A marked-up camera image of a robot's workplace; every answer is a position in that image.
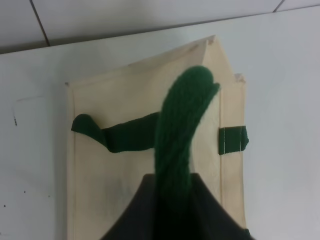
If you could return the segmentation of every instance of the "green knitted yarn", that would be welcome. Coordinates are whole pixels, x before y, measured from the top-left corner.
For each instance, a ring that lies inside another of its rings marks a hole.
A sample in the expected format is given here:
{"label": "green knitted yarn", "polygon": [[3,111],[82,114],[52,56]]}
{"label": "green knitted yarn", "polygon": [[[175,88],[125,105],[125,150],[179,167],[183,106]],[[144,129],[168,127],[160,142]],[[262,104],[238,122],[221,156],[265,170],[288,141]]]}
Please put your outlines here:
{"label": "green knitted yarn", "polygon": [[191,141],[219,87],[206,67],[194,66],[178,77],[162,105],[154,142],[156,188],[177,214],[185,210],[191,189]]}

